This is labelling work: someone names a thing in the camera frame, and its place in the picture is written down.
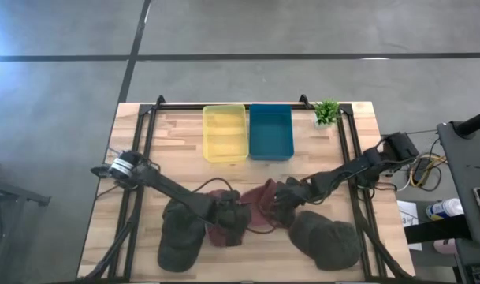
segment gray floor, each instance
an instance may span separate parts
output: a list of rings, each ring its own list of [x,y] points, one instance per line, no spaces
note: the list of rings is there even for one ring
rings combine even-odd
[[[0,55],[129,54],[143,0],[0,0]],[[154,0],[141,54],[480,52],[479,0]],[[75,277],[127,62],[0,62],[0,176],[29,207],[7,282]],[[480,59],[138,62],[127,101],[371,100],[382,133],[480,111]],[[411,136],[428,148],[432,133]],[[456,196],[449,172],[436,192]],[[404,185],[404,176],[395,182]],[[417,267],[424,278],[440,270]]]

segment blue bin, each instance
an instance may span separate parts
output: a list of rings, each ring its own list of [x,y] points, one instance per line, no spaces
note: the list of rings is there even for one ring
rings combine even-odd
[[[250,157],[286,161],[294,155],[289,105],[250,105]]]

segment white paper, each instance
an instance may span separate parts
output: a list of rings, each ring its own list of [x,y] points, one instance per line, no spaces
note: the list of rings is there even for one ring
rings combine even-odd
[[[416,212],[416,204],[412,202],[397,201],[397,206],[399,207],[400,218],[403,221],[403,226],[419,224],[419,216]],[[414,250],[422,250],[421,243],[410,244],[408,247]]]

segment small green plant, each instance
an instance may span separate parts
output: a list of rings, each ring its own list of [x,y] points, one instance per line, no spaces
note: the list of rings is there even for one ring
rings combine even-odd
[[[340,104],[335,100],[327,99],[321,103],[316,103],[314,107],[318,125],[334,123],[340,116]]]

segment yellow bin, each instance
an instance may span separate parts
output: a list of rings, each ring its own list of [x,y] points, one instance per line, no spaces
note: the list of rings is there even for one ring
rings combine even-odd
[[[248,156],[244,105],[203,108],[203,155],[212,163],[239,162]]]

